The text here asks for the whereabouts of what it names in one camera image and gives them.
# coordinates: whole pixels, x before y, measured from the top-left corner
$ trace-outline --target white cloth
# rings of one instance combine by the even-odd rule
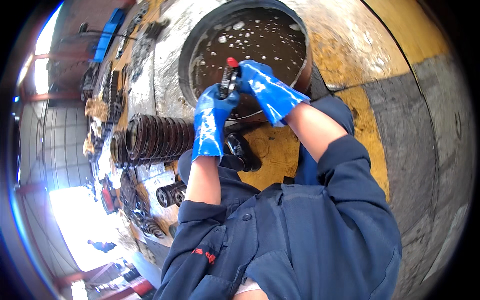
[[[256,283],[255,281],[253,281],[250,278],[247,278],[247,280],[245,281],[245,284],[240,285],[240,287],[239,287],[238,291],[235,293],[235,295],[241,294],[243,292],[248,292],[248,291],[251,291],[251,290],[261,290],[261,288],[258,285],[258,283]]]

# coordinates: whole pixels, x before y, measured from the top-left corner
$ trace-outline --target jacket sleeve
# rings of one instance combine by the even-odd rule
[[[333,203],[327,210],[339,212],[332,212],[336,217],[330,230],[349,245],[340,252],[355,265],[358,278],[366,280],[372,299],[388,299],[400,268],[401,237],[370,168],[367,149],[348,135],[329,145],[318,162],[318,180]]]
[[[202,266],[195,262],[196,256],[192,257],[191,254],[212,229],[223,225],[226,212],[227,208],[223,205],[193,201],[182,203],[178,215],[177,234],[163,264],[162,286],[157,292],[158,295],[161,295],[165,289],[177,290],[177,292],[192,290],[193,286],[183,285],[185,276],[199,276],[190,282],[200,281],[203,270],[194,270],[194,268]]]

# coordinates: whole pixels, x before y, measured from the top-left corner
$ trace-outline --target jacket button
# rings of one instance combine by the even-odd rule
[[[246,214],[246,215],[244,215],[241,219],[242,219],[242,221],[248,221],[248,220],[250,220],[251,218],[252,218],[252,215]]]

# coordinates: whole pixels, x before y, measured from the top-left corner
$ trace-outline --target brown oil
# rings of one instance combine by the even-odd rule
[[[197,97],[207,87],[221,82],[228,57],[269,65],[274,76],[287,85],[295,81],[306,57],[304,33],[290,16],[278,10],[239,11],[228,22],[214,24],[206,36],[194,53],[192,78]],[[253,97],[241,95],[231,119],[244,118],[259,110]]]

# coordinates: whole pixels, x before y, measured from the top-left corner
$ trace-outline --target workshop wall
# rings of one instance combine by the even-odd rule
[[[77,135],[77,125],[82,136]],[[69,132],[67,128],[70,127],[75,132]],[[48,139],[43,139],[44,132],[49,134]],[[53,135],[52,140],[51,132],[65,133],[58,137]],[[17,196],[26,235],[32,244],[32,253],[44,273],[52,279],[79,272],[53,214],[48,191],[81,185],[83,182],[79,179],[80,174],[83,177],[90,176],[88,160],[83,156],[81,148],[77,158],[78,144],[83,143],[85,135],[86,119],[81,109],[48,108],[46,101],[27,103],[24,106],[20,123],[21,188]],[[73,145],[74,160],[67,145]],[[45,159],[48,163],[44,164],[44,154],[53,157],[53,160]],[[68,170],[74,171],[71,172],[72,175],[68,176]]]
[[[99,36],[76,36],[82,23],[89,29],[103,30],[116,8],[128,7],[132,0],[66,0],[60,10],[52,39],[51,52],[78,53],[93,57]],[[80,90],[81,79],[88,68],[86,61],[56,61],[50,69],[50,84],[59,90]]]

